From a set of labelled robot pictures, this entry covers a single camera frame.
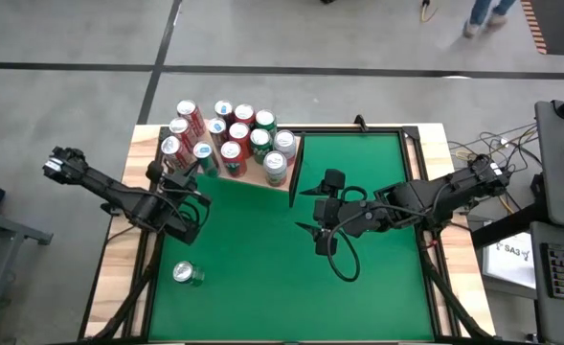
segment sneaker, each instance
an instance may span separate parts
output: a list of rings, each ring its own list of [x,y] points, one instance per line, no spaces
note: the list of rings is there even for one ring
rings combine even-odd
[[[508,22],[508,18],[504,15],[493,13],[488,19],[488,26],[501,27]]]
[[[462,34],[467,37],[467,38],[471,38],[473,37],[478,31],[480,30],[480,26],[477,24],[469,24],[469,21],[467,20],[464,23],[464,30],[462,30]]]

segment gray floor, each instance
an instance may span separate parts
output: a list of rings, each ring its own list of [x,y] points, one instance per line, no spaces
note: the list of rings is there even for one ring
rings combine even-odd
[[[519,5],[499,33],[460,36],[470,2],[435,0],[418,23],[418,1],[184,0],[166,64],[564,72],[564,57],[536,52]],[[171,0],[0,1],[0,61],[152,64]],[[55,145],[81,148],[88,162],[120,177],[150,73],[0,70],[0,186],[3,213],[55,233],[49,247],[20,253],[12,304],[0,311],[0,337],[20,344],[74,340],[105,229],[100,200],[41,172]],[[206,117],[218,99],[268,107],[282,123],[444,123],[467,142],[533,121],[536,101],[564,99],[564,80],[448,80],[163,74],[148,123],[167,123],[179,99]],[[507,138],[522,131],[506,135]],[[483,145],[472,146],[485,150]],[[536,142],[528,148],[538,154]],[[516,157],[519,168],[524,164]],[[510,192],[530,203],[539,168],[512,178]],[[497,219],[488,201],[472,214]],[[532,303],[495,292],[488,301],[498,335],[534,332]]]

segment wooden table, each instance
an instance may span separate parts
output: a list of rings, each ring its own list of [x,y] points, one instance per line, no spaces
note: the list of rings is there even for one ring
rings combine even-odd
[[[324,125],[288,126],[321,127]],[[357,125],[326,126],[354,127]],[[442,124],[376,124],[369,126],[418,127],[428,177],[434,179],[454,171]],[[132,187],[142,187],[144,189],[149,188],[149,180],[146,178],[146,169],[147,164],[154,159],[159,131],[160,126],[157,125],[135,126],[122,178],[124,184]],[[407,144],[412,166],[412,177],[421,178],[413,141],[408,140]],[[250,175],[244,176],[244,178],[255,179],[254,176]],[[287,183],[282,186],[282,188],[287,190]],[[454,221],[466,224],[466,219],[461,216],[455,216]],[[129,224],[125,218],[114,218],[111,222],[109,236],[113,236],[128,226]],[[100,331],[128,294],[135,265],[139,234],[140,230],[131,230],[117,239],[114,239],[114,241],[104,249],[101,270],[97,277],[96,290],[84,330],[85,336],[94,335]],[[153,242],[154,240],[148,242],[148,244],[150,244],[149,252],[151,252]],[[477,264],[470,234],[464,229],[448,226],[441,234],[441,242],[445,252],[445,260],[454,293],[482,329],[490,334],[494,334],[494,326],[485,297],[482,275]],[[145,296],[146,292],[144,291],[137,304],[136,316],[133,323],[134,334],[140,331]],[[436,291],[436,297],[443,333],[449,334],[450,328],[447,322],[448,318],[445,303],[438,291]],[[464,336],[467,336],[464,329],[462,329],[462,333]]]

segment green tabletop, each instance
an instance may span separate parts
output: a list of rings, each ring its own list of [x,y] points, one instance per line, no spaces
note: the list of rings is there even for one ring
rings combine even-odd
[[[369,192],[405,179],[395,134],[306,137],[298,190],[328,168]],[[362,272],[346,283],[294,224],[313,223],[315,197],[297,195],[289,209],[288,193],[206,176],[198,184],[214,200],[211,216],[192,246],[165,237],[150,340],[432,339],[413,229],[352,239]],[[353,273],[342,241],[334,258]],[[201,286],[172,279],[184,260],[204,271]]]

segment can lid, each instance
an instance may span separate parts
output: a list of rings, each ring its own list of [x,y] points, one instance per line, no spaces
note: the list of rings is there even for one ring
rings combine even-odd
[[[167,139],[163,140],[163,143],[160,145],[160,150],[164,154],[174,154],[179,151],[180,147],[181,143],[179,142],[179,139],[170,136]]]
[[[264,156],[264,165],[269,170],[283,169],[286,165],[285,157],[277,151],[271,151]]]
[[[194,153],[196,158],[207,158],[212,154],[212,147],[206,142],[198,142],[194,145],[192,153]]]
[[[214,110],[218,115],[228,115],[233,112],[233,105],[228,101],[217,101]]]
[[[220,148],[224,158],[235,158],[241,153],[241,145],[238,142],[226,142]]]
[[[187,282],[194,273],[194,267],[189,262],[180,262],[173,269],[173,279],[179,283]]]
[[[235,116],[241,120],[249,120],[254,116],[254,108],[249,104],[238,105],[235,109]]]
[[[263,109],[256,114],[256,122],[263,126],[269,126],[275,122],[275,115],[271,110]]]
[[[207,123],[207,129],[213,134],[226,130],[226,123],[222,119],[212,119]]]
[[[264,129],[254,129],[250,134],[250,140],[255,145],[264,145],[271,142],[271,135]]]
[[[179,115],[190,115],[196,109],[196,103],[190,100],[184,100],[177,104],[177,113]]]
[[[188,130],[189,127],[190,125],[188,124],[188,121],[186,121],[186,119],[183,118],[173,119],[169,124],[169,130],[171,133],[174,134],[183,133],[186,130]]]
[[[235,139],[243,139],[250,132],[250,128],[243,123],[232,124],[228,133]]]
[[[294,144],[294,134],[289,130],[281,130],[275,135],[275,143],[282,148],[288,148]]]

